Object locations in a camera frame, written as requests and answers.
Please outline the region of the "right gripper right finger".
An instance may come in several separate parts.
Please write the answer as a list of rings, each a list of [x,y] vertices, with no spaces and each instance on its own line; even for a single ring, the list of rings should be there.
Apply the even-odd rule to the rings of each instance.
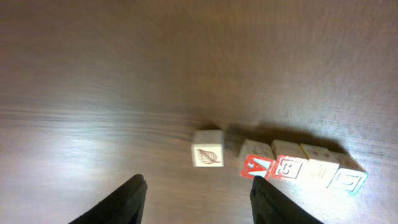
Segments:
[[[322,224],[260,176],[253,179],[250,199],[254,224]]]

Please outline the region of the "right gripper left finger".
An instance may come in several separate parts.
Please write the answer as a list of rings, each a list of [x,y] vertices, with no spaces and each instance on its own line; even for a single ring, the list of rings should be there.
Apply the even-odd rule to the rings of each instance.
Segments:
[[[136,174],[70,224],[141,224],[147,183]]]

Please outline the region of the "red letter A block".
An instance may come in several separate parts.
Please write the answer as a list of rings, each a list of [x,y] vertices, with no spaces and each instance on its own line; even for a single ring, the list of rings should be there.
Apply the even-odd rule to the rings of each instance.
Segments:
[[[270,145],[246,139],[239,152],[239,174],[253,179],[255,176],[268,179],[271,175],[275,157]]]

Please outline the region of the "red letter E block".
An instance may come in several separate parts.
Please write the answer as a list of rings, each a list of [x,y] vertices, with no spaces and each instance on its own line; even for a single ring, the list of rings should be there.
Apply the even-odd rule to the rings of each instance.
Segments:
[[[272,170],[274,179],[296,180],[307,164],[308,159],[299,144],[274,139],[271,149],[275,155],[275,165]]]

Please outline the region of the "plain letter J block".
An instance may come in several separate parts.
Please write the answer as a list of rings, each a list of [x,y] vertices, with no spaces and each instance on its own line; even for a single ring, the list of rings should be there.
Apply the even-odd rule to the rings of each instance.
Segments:
[[[328,187],[340,163],[334,152],[325,147],[299,144],[307,157],[307,163],[299,173],[299,178],[320,187]]]

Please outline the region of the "leaf picture wooden block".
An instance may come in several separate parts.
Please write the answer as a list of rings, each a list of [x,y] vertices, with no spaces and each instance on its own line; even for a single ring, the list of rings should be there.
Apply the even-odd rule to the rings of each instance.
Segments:
[[[220,129],[195,131],[191,150],[194,167],[223,167],[223,131]]]

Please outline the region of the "blue letter D block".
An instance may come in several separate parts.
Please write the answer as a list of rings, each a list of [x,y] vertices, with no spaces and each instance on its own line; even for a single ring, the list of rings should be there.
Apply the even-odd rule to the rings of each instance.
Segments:
[[[368,172],[349,154],[331,153],[339,163],[339,168],[328,188],[355,195],[367,180]]]

